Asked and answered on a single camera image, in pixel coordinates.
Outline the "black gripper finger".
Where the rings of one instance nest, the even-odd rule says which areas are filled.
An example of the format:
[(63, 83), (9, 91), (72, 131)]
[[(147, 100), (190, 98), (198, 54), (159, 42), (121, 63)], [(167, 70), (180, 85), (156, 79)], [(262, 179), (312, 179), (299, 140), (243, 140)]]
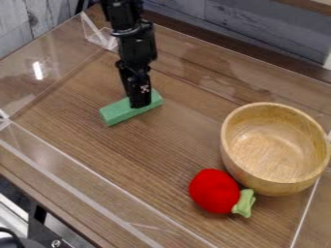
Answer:
[(117, 66), (117, 71), (119, 71), (119, 75), (120, 75), (125, 95), (127, 95), (127, 97), (129, 97), (129, 84), (128, 84), (128, 77), (129, 76), (128, 76), (127, 69), (124, 67), (121, 67), (121, 66)]
[(129, 105), (132, 109), (140, 109), (151, 103), (151, 82), (148, 75), (128, 75)]

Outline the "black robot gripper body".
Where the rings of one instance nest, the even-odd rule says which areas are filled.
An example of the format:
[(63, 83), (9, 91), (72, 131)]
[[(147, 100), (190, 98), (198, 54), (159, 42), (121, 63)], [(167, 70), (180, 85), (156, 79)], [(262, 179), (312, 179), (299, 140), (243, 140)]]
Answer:
[(154, 23), (146, 20), (113, 22), (112, 36), (117, 39), (120, 60), (116, 62), (116, 67), (120, 76), (146, 74), (150, 63), (158, 58)]

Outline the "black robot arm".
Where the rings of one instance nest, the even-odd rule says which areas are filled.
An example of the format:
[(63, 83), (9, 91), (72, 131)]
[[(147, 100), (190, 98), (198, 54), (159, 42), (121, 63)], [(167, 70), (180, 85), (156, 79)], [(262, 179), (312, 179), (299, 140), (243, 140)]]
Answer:
[(117, 41), (119, 70), (133, 109), (151, 104), (150, 63), (158, 58), (154, 23), (143, 19), (144, 0), (101, 0), (103, 14)]

